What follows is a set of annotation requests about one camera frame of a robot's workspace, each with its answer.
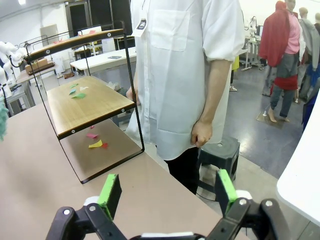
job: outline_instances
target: brown box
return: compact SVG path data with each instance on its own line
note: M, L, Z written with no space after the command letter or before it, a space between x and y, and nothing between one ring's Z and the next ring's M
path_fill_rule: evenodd
M32 64L33 71L36 71L36 70L40 69L41 67L43 67L43 66L45 66L47 64L48 64L48 60L46 58L43 58L41 60L37 60L35 63ZM30 65L26 65L25 66L25 71L27 73L32 72L31 66Z

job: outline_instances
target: yellow paper scrap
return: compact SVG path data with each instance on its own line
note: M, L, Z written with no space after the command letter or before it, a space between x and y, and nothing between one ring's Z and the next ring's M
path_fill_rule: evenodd
M103 145L102 141L98 141L97 143L95 144L92 144L92 145L89 145L89 148L100 148L101 146Z

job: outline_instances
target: yellow object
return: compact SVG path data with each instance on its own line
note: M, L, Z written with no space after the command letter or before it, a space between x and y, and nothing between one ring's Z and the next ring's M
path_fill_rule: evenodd
M240 68L240 60L239 60L239 56L237 56L232 64L232 70L233 71L237 71L238 68Z
M101 146L103 145L102 141L98 141L97 143L95 144L92 144L92 145L89 145L89 148L92 149L92 148L100 148Z

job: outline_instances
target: red paper scrap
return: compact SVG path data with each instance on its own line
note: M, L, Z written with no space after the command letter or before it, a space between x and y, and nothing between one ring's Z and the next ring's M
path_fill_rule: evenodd
M96 137L98 137L98 134L88 133L86 136L88 138L95 139Z
M102 146L101 147L103 147L104 149L107 149L108 148L108 143L104 143L104 144L102 144Z

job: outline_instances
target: person's left hand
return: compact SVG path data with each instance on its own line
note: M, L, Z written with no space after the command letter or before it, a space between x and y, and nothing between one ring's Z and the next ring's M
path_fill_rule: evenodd
M212 123L198 120L191 132L191 144L198 148L205 145L212 137Z

